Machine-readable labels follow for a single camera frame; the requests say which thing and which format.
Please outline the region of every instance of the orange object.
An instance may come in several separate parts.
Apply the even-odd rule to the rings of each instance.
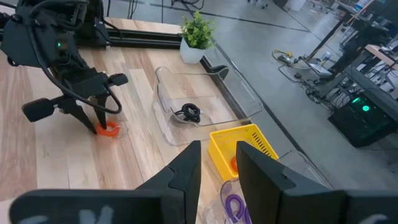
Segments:
[[[101,124],[97,124],[95,130],[97,134],[107,136],[107,137],[117,137],[120,131],[120,126],[117,122],[114,121],[107,121],[106,125],[113,128],[111,131],[105,130],[102,128]]]
[[[232,165],[232,169],[235,170],[235,171],[237,172],[237,171],[238,171],[238,165],[237,165],[237,163],[236,163],[236,156],[234,156],[234,157],[231,159],[231,165]]]

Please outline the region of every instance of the wooden table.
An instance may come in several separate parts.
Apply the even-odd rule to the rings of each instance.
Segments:
[[[124,29],[180,31],[175,25],[125,19],[110,21]],[[38,68],[9,66],[1,52],[0,223],[8,222],[10,203],[26,191],[135,189],[185,148],[164,141],[151,110],[155,69],[167,66],[173,72],[203,73],[205,70],[200,64],[184,64],[178,50],[111,47],[80,52],[89,66],[95,66],[98,71],[127,75],[129,83],[113,90],[123,104],[123,112],[117,118],[128,131],[125,130],[126,134],[120,139],[95,136],[75,118],[58,111],[30,123],[21,106],[38,98],[59,96],[60,90]],[[202,88],[218,91],[215,85]],[[92,108],[85,106],[85,111],[97,122]],[[207,145],[208,141],[202,141],[198,223],[202,221],[203,209],[217,196],[222,183],[207,153]]]

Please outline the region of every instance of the yellow basket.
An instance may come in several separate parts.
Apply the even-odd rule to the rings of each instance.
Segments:
[[[279,158],[255,124],[212,132],[208,151],[224,181],[238,177],[238,173],[231,165],[238,141],[246,141],[275,160]]]

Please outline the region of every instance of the gray floor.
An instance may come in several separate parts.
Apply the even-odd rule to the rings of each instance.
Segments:
[[[141,0],[133,19],[161,22],[161,2]],[[110,16],[126,18],[128,5],[126,1],[113,0]],[[180,2],[173,8],[170,1],[164,5],[164,23],[180,25],[183,16],[192,18]],[[217,47],[208,49],[206,55],[213,65],[233,62],[259,93],[267,110],[257,114],[254,122],[279,155],[301,148],[336,189],[397,189],[394,163],[398,152],[373,151],[397,147],[395,135],[367,149],[354,148],[328,122],[330,112],[311,102],[303,89],[277,70],[280,64],[272,58],[272,50],[290,51],[295,57],[309,55],[338,21],[333,14],[320,16],[311,9],[306,4],[299,12],[285,12],[271,0],[265,9],[246,0],[206,1],[201,10],[203,17],[213,20],[217,28]],[[342,36],[336,35],[318,56],[328,51],[337,60]]]

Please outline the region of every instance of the orange object in basket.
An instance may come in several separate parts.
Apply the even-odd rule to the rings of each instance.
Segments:
[[[237,163],[236,163],[236,156],[234,156],[234,157],[231,159],[231,165],[232,165],[232,169],[235,170],[235,171],[237,172],[237,171],[238,171],[238,165],[237,165]]]

